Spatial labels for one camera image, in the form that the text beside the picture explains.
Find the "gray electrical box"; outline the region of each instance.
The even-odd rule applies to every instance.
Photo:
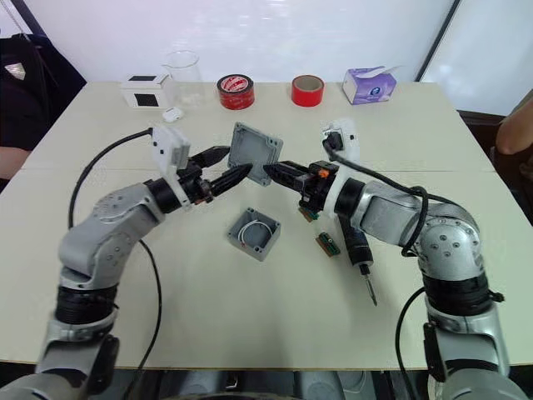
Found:
[[[267,136],[241,122],[236,122],[227,166],[231,168],[252,163],[253,167],[248,177],[262,186],[268,186],[271,179],[263,170],[263,165],[277,163],[282,147],[281,139]]]
[[[260,223],[245,227],[248,223],[256,220]],[[263,261],[279,238],[280,233],[281,224],[278,221],[253,208],[247,208],[230,228],[227,236],[233,246],[255,259]]]

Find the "red tape roll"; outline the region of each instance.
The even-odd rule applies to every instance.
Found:
[[[314,107],[322,101],[324,81],[314,75],[300,75],[292,79],[292,101],[298,106]]]
[[[221,77],[217,88],[221,105],[230,110],[248,108],[255,100],[253,81],[246,75],[236,73]]]

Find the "person's arm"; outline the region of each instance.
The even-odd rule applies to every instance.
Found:
[[[496,136],[501,154],[515,154],[533,144],[533,98],[503,120]]]
[[[13,178],[29,154],[30,152],[17,147],[0,147],[0,178]]]

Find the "robotic arm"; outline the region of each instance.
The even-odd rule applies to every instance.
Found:
[[[329,132],[323,144],[335,154],[345,142],[340,132]],[[339,166],[324,161],[264,168],[272,180],[299,192],[305,208],[319,212],[329,203],[340,218],[385,243],[404,247],[414,240],[408,250],[418,257],[429,320],[424,324],[426,361],[430,374],[446,382],[443,398],[526,398],[507,378],[509,361],[483,267],[479,228],[466,210],[454,203],[429,204],[413,237],[421,217],[417,196],[350,177],[338,185]]]
[[[110,334],[117,318],[114,300],[133,247],[164,221],[165,214],[209,203],[252,168],[241,165],[212,182],[202,179],[202,169],[221,161],[230,148],[211,147],[189,158],[183,137],[167,133],[154,129],[152,135],[155,152],[168,156],[160,158],[164,178],[106,195],[63,238],[57,306],[36,373],[0,389],[1,399],[72,400],[105,390],[119,347]]]

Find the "tissue box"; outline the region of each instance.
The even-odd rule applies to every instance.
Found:
[[[386,102],[396,86],[395,78],[384,67],[356,68],[346,71],[342,90],[350,104]]]

